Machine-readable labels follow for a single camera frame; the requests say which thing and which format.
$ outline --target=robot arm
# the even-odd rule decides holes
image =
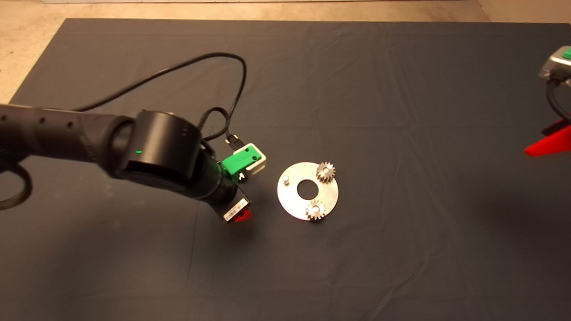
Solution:
[[[261,154],[255,146],[254,151]],[[110,177],[202,200],[225,222],[250,214],[238,175],[261,159],[240,163],[240,153],[227,163],[241,168],[229,170],[216,161],[196,126],[160,111],[130,118],[0,105],[0,158],[37,155],[96,163]]]

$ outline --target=small gear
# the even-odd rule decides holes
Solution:
[[[335,166],[329,162],[321,163],[317,167],[316,175],[321,183],[329,183],[335,177]]]
[[[309,220],[320,220],[325,217],[325,205],[317,199],[312,200],[305,209],[305,214]]]

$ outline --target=dark gray cloth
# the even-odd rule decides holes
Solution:
[[[557,118],[536,73],[569,43],[564,24],[69,19],[13,103],[71,109],[229,51],[250,72],[231,130],[268,165],[245,186],[253,218],[225,225],[93,164],[28,158],[31,198],[0,212],[0,319],[568,319],[571,153],[523,148]],[[96,112],[197,122],[239,77],[213,59]],[[301,161],[337,167],[321,224],[276,196]]]

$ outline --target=metal plate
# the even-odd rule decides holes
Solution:
[[[324,214],[329,214],[339,198],[339,188],[335,178],[329,183],[321,183],[317,177],[317,167],[319,165],[310,162],[301,162],[289,166],[278,180],[278,199],[282,207],[293,217],[301,220],[309,220],[305,215],[305,209],[312,200],[307,200],[299,196],[297,186],[303,180],[310,180],[317,185],[317,196],[315,199],[325,205]],[[284,182],[284,176],[288,177],[288,183]]]

